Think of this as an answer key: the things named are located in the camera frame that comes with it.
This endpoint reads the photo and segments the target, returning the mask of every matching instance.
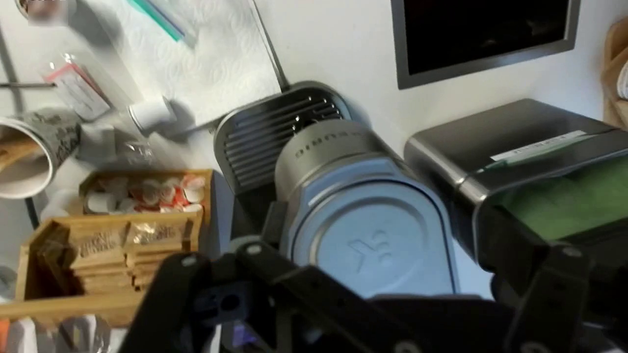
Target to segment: blue lid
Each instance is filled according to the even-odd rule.
[[[318,201],[292,242],[298,264],[318,264],[361,295],[451,291],[443,219],[402,182],[363,182]]]

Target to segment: textured surface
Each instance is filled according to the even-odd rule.
[[[504,207],[545,240],[624,219],[628,160],[612,158],[508,191]]]
[[[172,97],[182,129],[280,89],[249,0],[180,0],[198,29],[194,44],[172,40],[129,3],[94,1],[102,5],[113,13],[104,27],[121,27],[115,48],[133,78],[147,95]]]
[[[217,162],[237,193],[274,184],[276,156],[288,138],[308,123],[339,117],[351,117],[341,97],[302,85],[225,117],[215,131]]]

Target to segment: green paper towel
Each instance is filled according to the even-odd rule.
[[[628,158],[516,187],[500,203],[545,240],[628,217]]]

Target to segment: small plastic bag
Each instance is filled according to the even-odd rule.
[[[39,272],[47,272],[60,293],[70,293],[70,284],[64,276],[66,236],[68,231],[64,227],[55,227],[33,254]]]
[[[74,54],[51,60],[43,80],[57,85],[58,95],[82,117],[96,119],[109,111],[111,103]]]

